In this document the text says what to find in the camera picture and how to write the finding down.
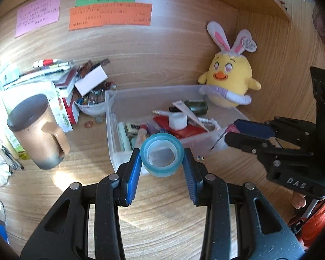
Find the person right hand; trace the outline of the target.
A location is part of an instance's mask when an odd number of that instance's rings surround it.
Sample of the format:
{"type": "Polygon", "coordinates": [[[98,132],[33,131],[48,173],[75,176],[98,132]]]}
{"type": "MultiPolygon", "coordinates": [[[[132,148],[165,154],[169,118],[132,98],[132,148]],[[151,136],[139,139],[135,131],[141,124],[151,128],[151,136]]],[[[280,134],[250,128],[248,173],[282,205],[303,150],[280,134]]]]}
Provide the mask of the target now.
{"type": "Polygon", "coordinates": [[[303,194],[293,192],[291,204],[295,209],[300,209],[306,206],[306,199],[303,194]]]}

